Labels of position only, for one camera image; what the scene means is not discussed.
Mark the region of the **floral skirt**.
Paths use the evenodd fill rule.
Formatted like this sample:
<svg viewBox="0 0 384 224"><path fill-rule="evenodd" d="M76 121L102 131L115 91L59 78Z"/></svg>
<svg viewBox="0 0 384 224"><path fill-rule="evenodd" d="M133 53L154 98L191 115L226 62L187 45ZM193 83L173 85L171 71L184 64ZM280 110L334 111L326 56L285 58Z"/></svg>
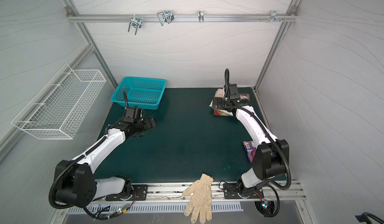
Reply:
<svg viewBox="0 0 384 224"><path fill-rule="evenodd" d="M212 109L221 110L223 107L223 97L224 97L225 91L224 89L217 89L215 92L215 96L213 97L209 107Z"/></svg>

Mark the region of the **red plaid skirt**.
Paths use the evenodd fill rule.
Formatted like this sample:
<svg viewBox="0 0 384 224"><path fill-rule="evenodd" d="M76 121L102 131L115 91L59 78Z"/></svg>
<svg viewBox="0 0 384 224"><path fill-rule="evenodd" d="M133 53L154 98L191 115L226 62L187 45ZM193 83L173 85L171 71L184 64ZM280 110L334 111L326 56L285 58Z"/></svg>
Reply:
<svg viewBox="0 0 384 224"><path fill-rule="evenodd" d="M250 95L249 94L240 94L240 99L236 100L235 106L250 106ZM214 110L214 116L227 116L232 117L233 113L228 111Z"/></svg>

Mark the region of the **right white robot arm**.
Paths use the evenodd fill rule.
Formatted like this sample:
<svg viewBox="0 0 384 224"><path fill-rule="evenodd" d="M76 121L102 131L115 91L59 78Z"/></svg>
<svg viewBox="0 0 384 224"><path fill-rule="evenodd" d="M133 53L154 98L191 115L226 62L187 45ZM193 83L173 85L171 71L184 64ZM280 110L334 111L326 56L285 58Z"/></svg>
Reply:
<svg viewBox="0 0 384 224"><path fill-rule="evenodd" d="M292 184L289 166L290 147L286 140L273 135L257 116L247 99L241 98L236 84L230 83L230 71L225 70L224 96L213 98L214 110L231 113L245 127L256 145L252 167L241 175L246 189L274 185L287 190Z"/></svg>

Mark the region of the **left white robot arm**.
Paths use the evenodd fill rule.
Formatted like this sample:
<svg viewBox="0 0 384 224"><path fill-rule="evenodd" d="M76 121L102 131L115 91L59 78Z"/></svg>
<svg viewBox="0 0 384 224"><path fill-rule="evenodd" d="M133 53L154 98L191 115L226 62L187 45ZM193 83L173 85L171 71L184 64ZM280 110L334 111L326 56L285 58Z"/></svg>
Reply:
<svg viewBox="0 0 384 224"><path fill-rule="evenodd" d="M125 105L123 116L106 127L105 134L83 153L70 161L57 164L49 203L55 209L73 206L86 208L93 200L112 194L126 194L128 179L112 177L95 179L100 164L129 137L156 126L153 116L144 117L142 109Z"/></svg>

